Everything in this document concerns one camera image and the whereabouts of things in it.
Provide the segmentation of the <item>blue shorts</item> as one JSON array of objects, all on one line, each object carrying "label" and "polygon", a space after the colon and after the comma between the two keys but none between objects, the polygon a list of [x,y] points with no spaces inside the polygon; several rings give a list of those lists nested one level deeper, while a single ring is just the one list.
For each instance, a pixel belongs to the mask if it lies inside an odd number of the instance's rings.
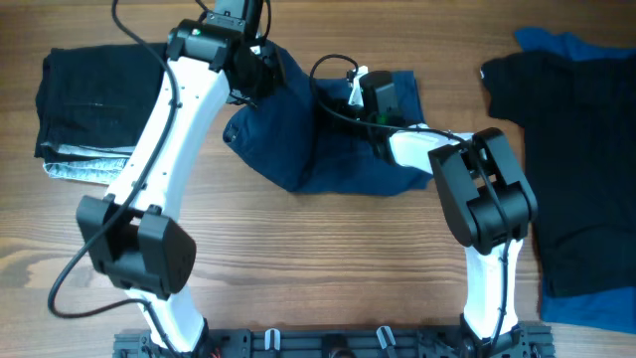
[{"label": "blue shorts", "polygon": [[228,121],[225,144],[249,167],[288,192],[393,196],[423,190],[432,176],[378,158],[353,128],[324,113],[309,77],[289,52],[276,50],[286,85]]}]

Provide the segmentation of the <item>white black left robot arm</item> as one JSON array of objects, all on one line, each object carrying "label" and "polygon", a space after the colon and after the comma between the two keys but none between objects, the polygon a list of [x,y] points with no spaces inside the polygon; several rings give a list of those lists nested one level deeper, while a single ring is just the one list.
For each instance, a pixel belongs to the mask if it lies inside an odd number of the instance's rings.
[{"label": "white black left robot arm", "polygon": [[178,218],[222,107],[253,103],[284,81],[275,49],[259,29],[270,14],[267,1],[219,1],[204,19],[174,28],[158,58],[161,89],[133,153],[103,198],[79,203],[81,251],[142,310],[150,329],[140,351],[151,357],[213,354],[208,323],[187,286],[196,244]]}]

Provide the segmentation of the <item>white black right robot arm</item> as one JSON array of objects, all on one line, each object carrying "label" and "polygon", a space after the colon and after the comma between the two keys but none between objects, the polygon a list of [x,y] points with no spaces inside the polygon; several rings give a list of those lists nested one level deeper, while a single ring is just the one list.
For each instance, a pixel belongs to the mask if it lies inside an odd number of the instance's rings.
[{"label": "white black right robot arm", "polygon": [[517,259],[538,202],[504,133],[494,127],[453,133],[406,119],[391,73],[355,69],[342,104],[316,96],[320,109],[357,129],[390,164],[432,175],[443,215],[467,263],[461,316],[476,348],[501,349],[519,325]]}]

